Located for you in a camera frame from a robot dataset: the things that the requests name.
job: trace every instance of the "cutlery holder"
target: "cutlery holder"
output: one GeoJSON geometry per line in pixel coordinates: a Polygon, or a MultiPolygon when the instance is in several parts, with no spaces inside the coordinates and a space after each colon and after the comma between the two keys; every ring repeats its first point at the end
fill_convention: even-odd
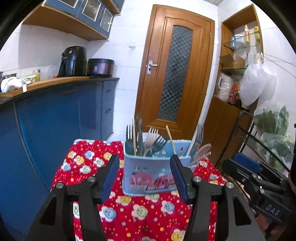
{"type": "MultiPolygon", "coordinates": [[[[174,140],[177,155],[183,166],[189,167],[194,155],[186,155],[190,145],[189,140],[174,140]]],[[[128,196],[144,196],[155,193],[170,192],[176,190],[175,181],[170,170],[170,157],[174,154],[172,145],[167,142],[159,153],[153,157],[134,156],[132,148],[124,151],[123,193],[128,196]]]]}

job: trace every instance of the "pink graphic on container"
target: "pink graphic on container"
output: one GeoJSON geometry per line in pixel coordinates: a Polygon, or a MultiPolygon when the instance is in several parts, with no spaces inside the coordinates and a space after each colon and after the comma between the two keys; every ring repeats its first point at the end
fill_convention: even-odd
{"type": "Polygon", "coordinates": [[[154,180],[148,173],[136,173],[131,177],[131,188],[137,190],[160,190],[176,188],[173,175],[164,174],[154,180]]]}

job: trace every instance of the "red tablecloth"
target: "red tablecloth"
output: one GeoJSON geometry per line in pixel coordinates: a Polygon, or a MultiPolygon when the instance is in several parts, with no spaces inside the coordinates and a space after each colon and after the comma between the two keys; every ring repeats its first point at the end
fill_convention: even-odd
{"type": "MultiPolygon", "coordinates": [[[[103,206],[98,205],[108,241],[181,241],[192,207],[184,204],[177,191],[143,197],[125,196],[122,192],[124,155],[121,142],[106,144],[102,141],[76,140],[58,169],[52,187],[58,182],[66,185],[82,182],[106,165],[111,154],[119,156],[120,168],[109,199],[103,206]]],[[[199,162],[194,174],[211,183],[225,183],[207,158],[199,162]]],[[[81,241],[79,206],[76,202],[73,213],[76,240],[81,241]]],[[[215,220],[216,202],[212,202],[208,240],[215,239],[215,220]]]]}

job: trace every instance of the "yellow bottle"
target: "yellow bottle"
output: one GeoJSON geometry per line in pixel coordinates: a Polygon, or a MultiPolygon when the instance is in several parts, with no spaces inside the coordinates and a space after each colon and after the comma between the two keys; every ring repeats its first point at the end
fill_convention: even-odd
{"type": "Polygon", "coordinates": [[[244,26],[244,34],[245,34],[246,43],[250,43],[250,37],[249,37],[250,33],[247,25],[244,26]]]}
{"type": "Polygon", "coordinates": [[[259,34],[259,28],[256,26],[254,27],[254,35],[255,35],[255,39],[258,43],[260,43],[260,34],[259,34]]]}

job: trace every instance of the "purple rice cooker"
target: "purple rice cooker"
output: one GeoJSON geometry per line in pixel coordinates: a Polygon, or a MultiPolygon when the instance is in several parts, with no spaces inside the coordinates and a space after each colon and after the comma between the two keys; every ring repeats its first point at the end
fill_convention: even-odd
{"type": "Polygon", "coordinates": [[[106,58],[90,58],[87,62],[86,75],[96,77],[111,77],[114,70],[114,60],[106,58]]]}

